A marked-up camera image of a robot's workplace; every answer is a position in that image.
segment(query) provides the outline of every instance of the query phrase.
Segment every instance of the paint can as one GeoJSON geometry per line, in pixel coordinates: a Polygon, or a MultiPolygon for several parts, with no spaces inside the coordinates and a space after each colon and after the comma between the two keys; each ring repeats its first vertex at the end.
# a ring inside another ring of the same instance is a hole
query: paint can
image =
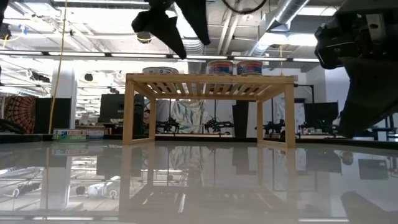
{"type": "Polygon", "coordinates": [[[147,67],[142,69],[143,73],[159,73],[159,74],[172,74],[173,72],[170,69],[165,67],[147,67]]]}
{"type": "Polygon", "coordinates": [[[262,75],[262,62],[246,60],[236,64],[238,75],[262,75]]]}
{"type": "Polygon", "coordinates": [[[227,60],[214,60],[207,63],[207,74],[228,74],[232,75],[234,63],[227,60]]]}
{"type": "Polygon", "coordinates": [[[172,67],[159,67],[159,68],[163,68],[166,71],[170,71],[171,74],[179,74],[180,73],[177,69],[172,68],[172,67]]]}

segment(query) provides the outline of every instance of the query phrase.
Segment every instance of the table leg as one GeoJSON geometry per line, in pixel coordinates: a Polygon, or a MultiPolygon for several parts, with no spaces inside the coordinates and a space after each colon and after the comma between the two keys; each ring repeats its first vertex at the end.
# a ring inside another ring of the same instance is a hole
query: table leg
{"type": "Polygon", "coordinates": [[[296,147],[293,84],[285,85],[285,138],[288,148],[296,147]]]}
{"type": "Polygon", "coordinates": [[[264,138],[262,134],[262,102],[257,102],[257,142],[261,142],[264,138]]]}
{"type": "Polygon", "coordinates": [[[156,134],[156,99],[150,101],[149,137],[155,139],[156,134]]]}
{"type": "Polygon", "coordinates": [[[134,125],[134,82],[126,82],[126,92],[124,94],[124,117],[123,117],[123,144],[132,144],[132,127],[134,125]]]}

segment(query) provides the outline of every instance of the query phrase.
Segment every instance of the glossy white floor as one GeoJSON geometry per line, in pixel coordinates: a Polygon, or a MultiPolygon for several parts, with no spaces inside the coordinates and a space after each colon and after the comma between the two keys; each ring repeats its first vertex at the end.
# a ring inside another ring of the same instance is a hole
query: glossy white floor
{"type": "Polygon", "coordinates": [[[3,144],[0,222],[398,223],[397,158],[314,144],[3,144]]]}

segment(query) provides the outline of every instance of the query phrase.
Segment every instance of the wooden table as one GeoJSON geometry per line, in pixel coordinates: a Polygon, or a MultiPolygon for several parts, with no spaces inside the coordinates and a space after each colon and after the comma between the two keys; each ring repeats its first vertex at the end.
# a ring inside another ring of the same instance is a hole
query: wooden table
{"type": "Polygon", "coordinates": [[[270,147],[291,148],[295,147],[293,77],[128,73],[126,75],[126,93],[124,99],[123,144],[132,145],[155,140],[157,98],[256,101],[257,127],[262,127],[263,102],[282,93],[285,93],[286,142],[263,140],[262,128],[257,129],[257,142],[270,147]],[[150,127],[149,138],[147,139],[132,140],[134,91],[139,92],[150,100],[150,127]]]}

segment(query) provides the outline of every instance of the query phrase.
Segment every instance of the computer monitor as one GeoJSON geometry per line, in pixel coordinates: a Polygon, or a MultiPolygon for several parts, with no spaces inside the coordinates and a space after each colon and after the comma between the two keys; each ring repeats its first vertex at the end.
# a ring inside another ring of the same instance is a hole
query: computer monitor
{"type": "Polygon", "coordinates": [[[308,127],[323,129],[323,125],[331,126],[338,117],[338,103],[306,103],[304,113],[308,127]]]}
{"type": "MultiPolygon", "coordinates": [[[[134,115],[144,114],[144,96],[134,95],[134,115]]],[[[99,123],[110,123],[111,119],[123,119],[124,116],[124,94],[102,94],[101,111],[99,112],[99,123]]]]}

